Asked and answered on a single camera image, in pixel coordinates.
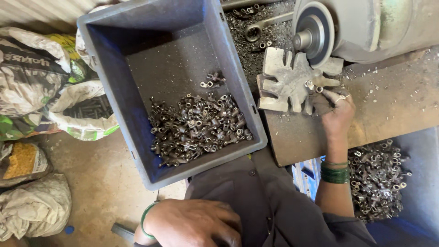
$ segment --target corrugated wall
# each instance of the corrugated wall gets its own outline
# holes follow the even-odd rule
[[[114,0],[0,0],[0,27],[15,26],[37,33],[76,33],[76,20]]]

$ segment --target grinding wheel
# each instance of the grinding wheel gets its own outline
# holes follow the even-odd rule
[[[335,29],[329,10],[319,2],[310,2],[300,11],[295,23],[293,45],[306,53],[313,69],[329,59],[334,46]]]

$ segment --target ring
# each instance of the ring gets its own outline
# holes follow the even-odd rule
[[[346,100],[346,97],[343,96],[343,95],[340,95],[340,97],[335,101],[335,103],[337,103],[337,102],[338,102],[339,100],[341,100],[341,99]]]

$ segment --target concrete floor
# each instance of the concrete floor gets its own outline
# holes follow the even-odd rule
[[[40,239],[44,247],[128,247],[132,243],[113,234],[113,223],[135,229],[157,191],[143,186],[120,130],[95,142],[60,132],[35,136],[47,151],[55,171],[63,173],[72,193],[67,235]],[[160,189],[159,198],[183,199],[184,181]]]

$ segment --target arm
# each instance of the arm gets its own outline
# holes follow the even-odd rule
[[[322,94],[335,104],[333,111],[322,116],[322,123],[327,138],[325,161],[344,163],[348,161],[348,130],[355,114],[355,104],[352,97],[348,97],[346,100],[338,100],[340,94],[344,96],[350,95],[346,90],[339,90],[338,92],[324,90]],[[316,204],[324,213],[354,217],[349,183],[332,184],[321,180],[317,189]]]
[[[173,200],[157,203],[146,214],[144,230],[157,240],[150,240],[140,226],[134,241],[163,247],[217,247],[226,243],[241,246],[241,220],[230,205],[208,200]]]

